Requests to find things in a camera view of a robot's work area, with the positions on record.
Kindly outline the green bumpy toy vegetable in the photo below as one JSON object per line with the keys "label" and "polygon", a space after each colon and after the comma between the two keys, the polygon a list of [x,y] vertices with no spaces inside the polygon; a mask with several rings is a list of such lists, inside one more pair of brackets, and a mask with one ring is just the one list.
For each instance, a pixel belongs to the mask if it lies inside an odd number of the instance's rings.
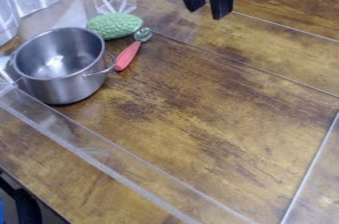
{"label": "green bumpy toy vegetable", "polygon": [[135,33],[142,25],[143,20],[138,16],[127,13],[108,13],[91,18],[86,27],[106,40],[112,40]]}

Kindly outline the clear acrylic table barrier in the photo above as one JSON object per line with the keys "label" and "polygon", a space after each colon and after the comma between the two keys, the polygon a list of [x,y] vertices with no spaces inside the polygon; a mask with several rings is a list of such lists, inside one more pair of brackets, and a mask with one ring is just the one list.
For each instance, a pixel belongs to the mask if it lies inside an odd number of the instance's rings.
{"label": "clear acrylic table barrier", "polygon": [[325,0],[67,0],[30,38],[120,6],[154,35],[87,100],[34,98],[0,48],[0,169],[78,224],[339,224],[339,20]]}

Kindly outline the stainless steel pot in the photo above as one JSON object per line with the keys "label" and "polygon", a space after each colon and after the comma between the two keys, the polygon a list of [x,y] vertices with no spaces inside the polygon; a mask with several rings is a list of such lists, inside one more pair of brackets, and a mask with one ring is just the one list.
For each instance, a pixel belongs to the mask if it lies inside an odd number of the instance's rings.
{"label": "stainless steel pot", "polygon": [[28,92],[52,105],[72,104],[92,96],[102,88],[115,62],[103,37],[79,27],[39,34],[10,58]]}

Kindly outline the black table leg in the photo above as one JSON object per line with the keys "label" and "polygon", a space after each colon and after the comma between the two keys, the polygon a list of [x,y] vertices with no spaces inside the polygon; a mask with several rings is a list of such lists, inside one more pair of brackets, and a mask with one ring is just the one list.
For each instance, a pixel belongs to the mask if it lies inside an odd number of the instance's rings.
{"label": "black table leg", "polygon": [[16,203],[19,224],[43,224],[43,214],[36,199],[23,189],[15,189],[0,176],[0,188]]}

